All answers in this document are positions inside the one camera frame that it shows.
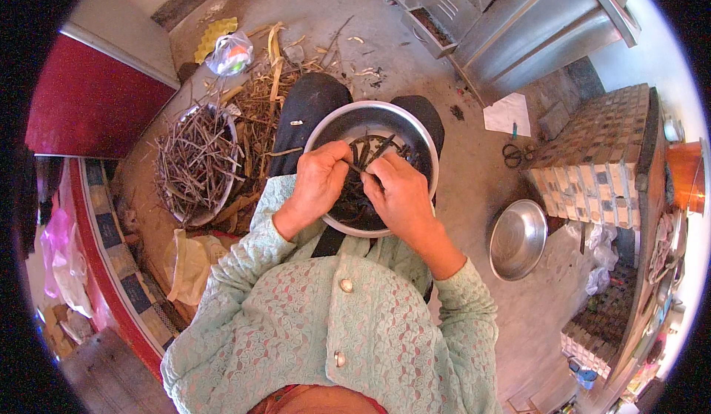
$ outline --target cloth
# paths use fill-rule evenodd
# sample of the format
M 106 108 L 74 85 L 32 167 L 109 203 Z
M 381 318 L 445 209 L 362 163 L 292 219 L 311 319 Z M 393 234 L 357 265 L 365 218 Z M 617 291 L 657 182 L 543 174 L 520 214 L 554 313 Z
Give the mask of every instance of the cloth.
M 347 236 L 337 256 L 310 258 L 322 222 L 280 236 L 271 217 L 294 183 L 267 182 L 250 233 L 212 267 L 193 322 L 168 348 L 161 374 L 177 409 L 246 413 L 299 384 L 339 385 L 389 414 L 500 413 L 496 306 L 471 261 L 435 280 L 437 327 L 422 300 L 431 275 L 396 237 L 370 248 Z
M 289 90 L 281 109 L 277 135 L 272 152 L 303 147 L 308 137 L 329 113 L 353 102 L 346 86 L 333 76 L 323 73 L 303 75 Z M 444 146 L 444 126 L 440 114 L 431 102 L 418 95 L 398 96 L 390 103 L 402 107 L 416 117 L 432 137 L 440 156 Z M 301 125 L 291 125 L 301 121 Z M 297 162 L 303 152 L 294 152 L 271 160 L 270 177 L 297 173 Z

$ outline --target mint green lace jacket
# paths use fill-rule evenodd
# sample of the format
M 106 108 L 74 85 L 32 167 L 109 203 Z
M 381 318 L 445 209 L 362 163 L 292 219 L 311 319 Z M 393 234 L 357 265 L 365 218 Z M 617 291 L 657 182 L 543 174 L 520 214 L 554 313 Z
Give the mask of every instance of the mint green lace jacket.
M 297 383 L 350 388 L 389 414 L 500 413 L 496 306 L 471 261 L 435 280 L 435 326 L 422 300 L 431 275 L 396 237 L 370 248 L 348 236 L 337 256 L 310 258 L 323 223 L 291 243 L 279 235 L 271 216 L 294 182 L 267 182 L 250 234 L 212 267 L 193 322 L 168 348 L 161 373 L 178 410 L 245 413 Z

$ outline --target sleeve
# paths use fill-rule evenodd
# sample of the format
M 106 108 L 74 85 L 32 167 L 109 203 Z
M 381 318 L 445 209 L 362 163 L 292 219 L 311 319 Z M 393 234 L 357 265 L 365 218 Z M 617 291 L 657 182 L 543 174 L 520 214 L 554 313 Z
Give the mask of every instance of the sleeve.
M 280 236 L 271 220 L 274 212 L 291 196 L 293 177 L 295 175 L 276 177 L 267 182 L 254 212 L 250 233 L 212 267 L 198 312 L 163 357 L 163 385 L 179 408 L 186 389 L 181 380 L 230 340 L 230 322 L 242 310 L 242 302 L 254 284 L 296 246 Z
M 441 302 L 440 330 L 467 413 L 500 413 L 494 355 L 497 308 L 488 288 L 468 258 L 456 274 L 434 283 Z

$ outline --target white paper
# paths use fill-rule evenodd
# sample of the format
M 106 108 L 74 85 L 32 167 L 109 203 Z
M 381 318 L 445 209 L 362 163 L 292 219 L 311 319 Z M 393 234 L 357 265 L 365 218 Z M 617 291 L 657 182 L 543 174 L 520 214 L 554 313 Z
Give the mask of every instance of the white paper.
M 524 95 L 511 93 L 484 109 L 484 128 L 487 130 L 513 133 L 513 123 L 516 123 L 516 134 L 531 135 Z

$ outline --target black pants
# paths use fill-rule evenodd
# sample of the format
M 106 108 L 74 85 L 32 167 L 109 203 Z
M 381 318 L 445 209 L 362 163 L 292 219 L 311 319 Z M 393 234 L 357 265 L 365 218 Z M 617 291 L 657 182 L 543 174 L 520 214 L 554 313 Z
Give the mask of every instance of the black pants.
M 296 147 L 303 147 L 314 131 L 316 125 L 335 109 L 353 102 L 348 89 L 333 76 L 323 73 L 307 73 L 303 75 L 289 91 L 281 109 L 277 137 L 273 152 L 282 152 Z M 412 113 L 427 129 L 432 137 L 439 157 L 444 145 L 444 127 L 431 102 L 423 96 L 398 96 L 391 104 L 402 107 Z M 292 121 L 303 121 L 302 125 L 291 125 Z M 294 152 L 271 160 L 270 177 L 297 173 L 298 158 L 303 152 Z M 341 247 L 344 233 L 336 231 L 331 226 L 326 227 L 318 244 L 311 254 L 312 258 L 334 256 Z M 431 283 L 425 292 L 424 302 L 430 301 Z

